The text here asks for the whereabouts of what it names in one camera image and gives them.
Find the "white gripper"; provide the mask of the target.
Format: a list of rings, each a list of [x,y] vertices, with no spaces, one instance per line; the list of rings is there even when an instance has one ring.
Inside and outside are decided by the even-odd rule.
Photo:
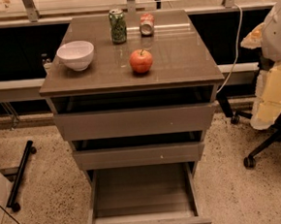
[[[265,58],[281,61],[281,0],[277,0],[264,22],[250,31],[240,45],[248,49],[262,48]],[[269,71],[260,71],[255,89],[250,124],[254,129],[264,130],[281,114],[281,63]]]

